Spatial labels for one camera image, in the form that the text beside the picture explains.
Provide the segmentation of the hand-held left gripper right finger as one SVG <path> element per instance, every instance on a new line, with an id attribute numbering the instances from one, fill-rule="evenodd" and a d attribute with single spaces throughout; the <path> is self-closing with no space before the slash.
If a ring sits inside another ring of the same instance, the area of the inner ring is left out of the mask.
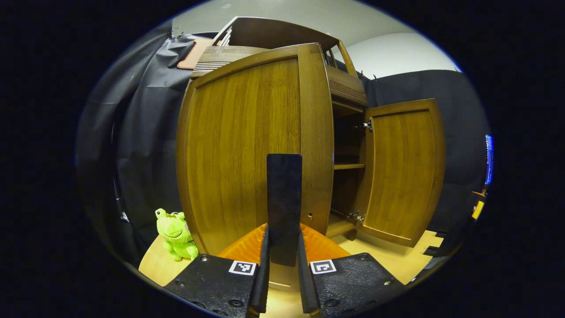
<path id="1" fill-rule="evenodd" d="M 306 225 L 299 229 L 302 308 L 312 318 L 367 317 L 406 291 L 369 253 L 350 254 Z"/>

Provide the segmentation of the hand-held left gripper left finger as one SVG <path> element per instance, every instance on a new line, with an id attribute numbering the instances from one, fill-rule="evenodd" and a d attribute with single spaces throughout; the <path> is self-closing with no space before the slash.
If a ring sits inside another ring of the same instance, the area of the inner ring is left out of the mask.
<path id="1" fill-rule="evenodd" d="M 214 318 L 258 318 L 266 312 L 270 228 L 261 225 L 222 255 L 201 254 L 164 290 Z"/>

